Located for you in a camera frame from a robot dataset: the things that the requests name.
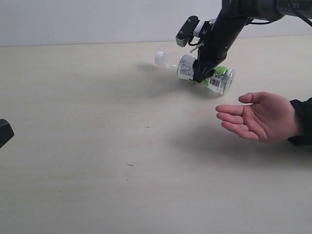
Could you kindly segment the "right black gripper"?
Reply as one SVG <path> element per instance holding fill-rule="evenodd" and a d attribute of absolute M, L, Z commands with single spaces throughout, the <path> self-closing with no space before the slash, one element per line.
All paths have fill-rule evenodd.
<path fill-rule="evenodd" d="M 201 46 L 198 48 L 197 59 L 193 62 L 193 81 L 201 83 L 203 79 L 212 77 L 215 74 L 213 68 L 226 58 L 234 41 L 234 31 L 227 21 L 206 21 L 197 37 L 200 38 Z"/>

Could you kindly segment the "black sleeved forearm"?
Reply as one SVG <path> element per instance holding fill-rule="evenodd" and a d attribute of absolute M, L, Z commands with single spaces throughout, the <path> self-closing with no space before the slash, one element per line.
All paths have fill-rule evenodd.
<path fill-rule="evenodd" d="M 311 146 L 312 145 L 312 98 L 306 101 L 297 99 L 290 101 L 297 115 L 300 134 L 288 138 L 288 142 L 294 146 Z"/>

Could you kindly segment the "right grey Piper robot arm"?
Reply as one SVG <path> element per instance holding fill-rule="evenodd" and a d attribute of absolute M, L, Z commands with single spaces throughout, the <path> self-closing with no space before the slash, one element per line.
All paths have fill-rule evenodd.
<path fill-rule="evenodd" d="M 206 21 L 194 30 L 200 39 L 193 63 L 193 80 L 200 83 L 213 75 L 214 68 L 227 57 L 228 50 L 244 26 L 253 20 L 275 22 L 284 16 L 298 17 L 312 25 L 310 0 L 223 0 L 213 22 Z"/>

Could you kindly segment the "open palm human hand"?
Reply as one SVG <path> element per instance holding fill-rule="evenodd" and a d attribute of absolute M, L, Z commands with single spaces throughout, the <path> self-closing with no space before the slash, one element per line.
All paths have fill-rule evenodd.
<path fill-rule="evenodd" d="M 241 105 L 218 105 L 216 117 L 226 130 L 240 138 L 275 142 L 303 134 L 295 109 L 286 98 L 268 93 L 246 93 Z"/>

